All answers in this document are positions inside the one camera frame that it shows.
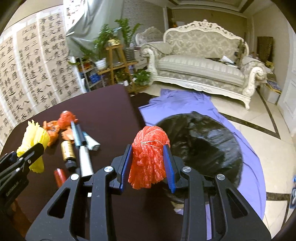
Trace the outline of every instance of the calligraphy scroll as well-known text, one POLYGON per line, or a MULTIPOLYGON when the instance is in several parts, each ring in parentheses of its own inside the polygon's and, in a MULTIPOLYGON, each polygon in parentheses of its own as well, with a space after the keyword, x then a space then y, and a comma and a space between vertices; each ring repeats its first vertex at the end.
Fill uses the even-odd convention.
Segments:
POLYGON ((0 151, 17 124, 85 92, 77 67, 68 63, 65 33, 62 6, 57 6, 1 35, 0 151))

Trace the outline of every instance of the gold can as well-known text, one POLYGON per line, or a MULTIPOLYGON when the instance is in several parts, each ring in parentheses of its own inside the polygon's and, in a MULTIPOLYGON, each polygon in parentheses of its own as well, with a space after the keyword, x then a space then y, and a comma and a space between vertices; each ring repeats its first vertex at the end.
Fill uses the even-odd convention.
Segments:
POLYGON ((64 161, 75 160, 75 154, 70 141, 63 141, 61 143, 62 155, 64 161))
POLYGON ((108 46, 114 46, 114 45, 119 45, 120 44, 120 40, 119 39, 110 39, 108 40, 108 46))

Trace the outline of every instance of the bottle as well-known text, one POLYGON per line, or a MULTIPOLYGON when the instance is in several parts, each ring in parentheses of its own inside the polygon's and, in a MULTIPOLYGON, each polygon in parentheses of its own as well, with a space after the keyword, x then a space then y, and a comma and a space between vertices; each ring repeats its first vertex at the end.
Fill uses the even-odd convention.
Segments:
POLYGON ((60 168, 57 168, 54 171, 54 177, 58 188, 60 188, 63 185, 63 183, 67 180, 64 170, 60 168))
POLYGON ((133 74, 133 66, 132 65, 128 67, 128 71, 130 72, 130 74, 133 74))
POLYGON ((134 61, 135 60, 135 48, 133 46, 133 43, 130 43, 129 47, 126 47, 126 60, 134 61))
POLYGON ((66 168, 69 170, 69 172, 74 172, 77 168, 77 164, 71 142, 63 141, 61 143, 61 149, 66 168))

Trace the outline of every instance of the white sofa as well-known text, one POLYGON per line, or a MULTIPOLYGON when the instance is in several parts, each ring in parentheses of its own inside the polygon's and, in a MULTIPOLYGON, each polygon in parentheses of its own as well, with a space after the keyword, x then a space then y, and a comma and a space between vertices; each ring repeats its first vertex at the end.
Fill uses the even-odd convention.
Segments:
POLYGON ((147 28, 142 33, 137 33, 135 40, 136 40, 137 46, 139 47, 149 42, 162 42, 163 33, 160 30, 158 30, 156 27, 150 27, 150 28, 147 28))
POLYGON ((163 42, 141 47, 142 56, 149 58, 150 84, 161 81, 228 96, 243 101, 248 110, 256 87, 266 81, 264 64, 248 57, 248 44, 239 69, 207 59, 226 56, 236 61, 240 40, 207 20, 171 28, 164 33, 163 42))

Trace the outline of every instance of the orange plastic toy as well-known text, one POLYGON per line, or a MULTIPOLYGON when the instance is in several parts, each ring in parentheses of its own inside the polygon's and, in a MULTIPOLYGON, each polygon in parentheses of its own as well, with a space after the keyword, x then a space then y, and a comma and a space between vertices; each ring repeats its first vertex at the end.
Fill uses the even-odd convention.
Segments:
POLYGON ((68 126, 71 126, 71 121, 74 121, 74 123, 77 123, 78 119, 76 119, 76 116, 73 115, 72 112, 65 110, 61 113, 58 119, 59 127, 62 130, 66 130, 68 126))
POLYGON ((74 142, 74 136, 71 127, 67 127, 67 130, 62 132, 62 138, 65 141, 71 141, 72 143, 74 142))
POLYGON ((166 177, 163 146, 170 145, 167 134, 158 126, 145 126, 136 135, 128 182, 134 189, 151 188, 166 177))
POLYGON ((59 124, 57 120, 53 120, 50 122, 44 121, 43 122, 43 129, 47 131, 49 134, 49 142, 47 146, 51 146, 54 144, 57 139, 59 138, 59 124))

